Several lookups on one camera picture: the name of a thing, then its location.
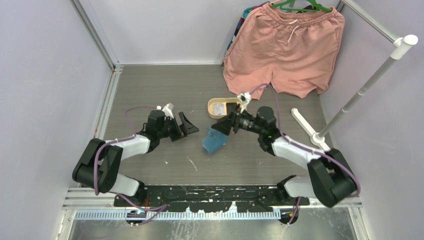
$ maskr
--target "clothes hanger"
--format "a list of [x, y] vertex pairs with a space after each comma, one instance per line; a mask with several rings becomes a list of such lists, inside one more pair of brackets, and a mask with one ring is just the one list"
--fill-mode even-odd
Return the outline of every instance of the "clothes hanger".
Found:
[[308, 1], [317, 10], [313, 10], [313, 9], [298, 9], [298, 8], [285, 8], [285, 7], [282, 7], [284, 5], [287, 5], [287, 4], [292, 3], [294, 1], [296, 1], [296, 0], [287, 0], [287, 1], [281, 2], [281, 3], [276, 3], [276, 2], [279, 2], [279, 1], [273, 1], [273, 2], [271, 2], [271, 8], [277, 8], [277, 7], [279, 7], [281, 10], [294, 10], [294, 11], [301, 11], [301, 12], [316, 12], [317, 10], [323, 10], [323, 11], [329, 13], [329, 12], [332, 11], [331, 9], [329, 9], [327, 7], [324, 7], [324, 6], [319, 5], [317, 3], [317, 1], [315, 1], [315, 0], [306, 0], [306, 1]]

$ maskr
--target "white wall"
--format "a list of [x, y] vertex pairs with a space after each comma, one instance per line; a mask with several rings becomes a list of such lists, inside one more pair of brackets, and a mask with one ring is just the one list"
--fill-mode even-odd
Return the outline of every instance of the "white wall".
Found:
[[[121, 64], [221, 63], [244, 9], [264, 0], [84, 0]], [[337, 0], [321, 0], [326, 6]], [[297, 1], [304, 7], [307, 1]]]
[[[361, 182], [361, 198], [377, 240], [423, 239], [424, 28], [423, 1], [358, 0], [394, 33], [420, 39], [333, 130]], [[327, 120], [394, 49], [346, 8], [342, 47], [327, 93]]]
[[0, 236], [50, 240], [110, 69], [69, 0], [0, 1]]

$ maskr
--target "drawstring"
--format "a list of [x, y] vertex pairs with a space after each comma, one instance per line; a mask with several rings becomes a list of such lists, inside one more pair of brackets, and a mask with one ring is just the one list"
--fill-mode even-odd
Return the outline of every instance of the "drawstring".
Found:
[[294, 28], [293, 28], [293, 31], [291, 31], [290, 37], [288, 38], [288, 41], [287, 41], [287, 44], [289, 44], [289, 43], [290, 43], [290, 40], [292, 39], [293, 34], [295, 33], [295, 30], [296, 30], [298, 27], [299, 27], [299, 26], [294, 27]]

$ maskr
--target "shorts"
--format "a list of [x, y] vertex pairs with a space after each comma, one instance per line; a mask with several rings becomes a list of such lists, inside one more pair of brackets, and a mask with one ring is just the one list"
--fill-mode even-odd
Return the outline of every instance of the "shorts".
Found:
[[314, 89], [325, 92], [345, 26], [345, 18], [330, 9], [284, 13], [264, 4], [251, 11], [224, 58], [228, 89], [240, 94], [271, 83], [278, 93], [300, 98]]

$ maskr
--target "yellow tray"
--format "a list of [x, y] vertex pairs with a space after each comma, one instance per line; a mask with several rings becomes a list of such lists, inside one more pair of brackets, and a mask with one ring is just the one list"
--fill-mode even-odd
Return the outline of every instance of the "yellow tray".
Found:
[[207, 102], [207, 112], [209, 113], [209, 116], [213, 119], [220, 119], [227, 115], [228, 103], [242, 104], [237, 97], [212, 98], [209, 102]]

